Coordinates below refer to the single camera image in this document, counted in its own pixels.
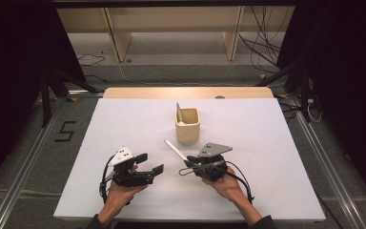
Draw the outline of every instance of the hand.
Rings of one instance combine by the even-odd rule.
[[[234,170],[230,166],[228,166],[228,172],[234,175]],[[235,201],[245,196],[242,189],[240,189],[237,179],[231,176],[224,175],[224,177],[216,181],[210,181],[205,178],[202,178],[202,180],[204,183],[212,186],[220,196],[227,198],[229,201]]]
[[[136,193],[146,189],[148,185],[137,186],[137,187],[123,187],[117,185],[114,181],[109,189],[108,197],[102,211],[99,213],[97,218],[101,221],[103,227],[107,227],[109,223],[117,216],[121,209],[133,199]]]

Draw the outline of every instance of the pen holder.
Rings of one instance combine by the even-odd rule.
[[[200,114],[196,108],[182,108],[180,111],[184,123],[179,123],[177,111],[174,116],[177,141],[195,143],[200,138]]]

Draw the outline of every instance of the marker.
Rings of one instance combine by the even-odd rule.
[[[165,139],[164,140],[165,141],[165,143],[178,155],[178,156],[180,156],[180,158],[182,158],[183,160],[188,160],[182,153],[180,153],[180,151],[179,150],[177,150],[177,148],[176,147],[174,147],[172,144],[171,144],[171,142],[168,140],[168,139]]]

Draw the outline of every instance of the wooden desk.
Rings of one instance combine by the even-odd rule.
[[[216,95],[227,99],[213,99]],[[195,156],[208,141],[232,146],[234,149],[223,156],[249,180],[254,206],[262,216],[325,219],[270,89],[114,88],[105,96],[96,105],[55,217],[89,219],[100,211],[103,200],[98,186],[104,166],[125,145],[136,156],[148,153],[148,160],[139,165],[141,171],[159,164],[164,164],[165,170],[134,197],[117,220],[244,222],[238,210],[199,177],[178,174],[185,165],[163,142],[167,138],[186,156]],[[175,139],[176,102],[200,112],[200,139],[194,144],[180,144]]]

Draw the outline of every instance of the table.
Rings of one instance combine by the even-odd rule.
[[[103,200],[98,185],[108,158],[121,145],[135,155],[148,153],[139,170],[163,163],[164,173],[135,196],[117,220],[244,222],[234,206],[199,177],[181,177],[184,163],[164,144],[167,138],[184,155],[196,155],[207,142],[232,146],[223,156],[235,163],[249,180],[254,206],[262,216],[279,220],[321,221],[324,214],[272,94],[265,98],[238,98],[269,93],[264,88],[138,88],[109,89],[99,99],[70,178],[54,216],[89,219]],[[212,99],[216,94],[227,99]],[[198,142],[182,145],[175,140],[175,103],[195,106],[201,118]]]

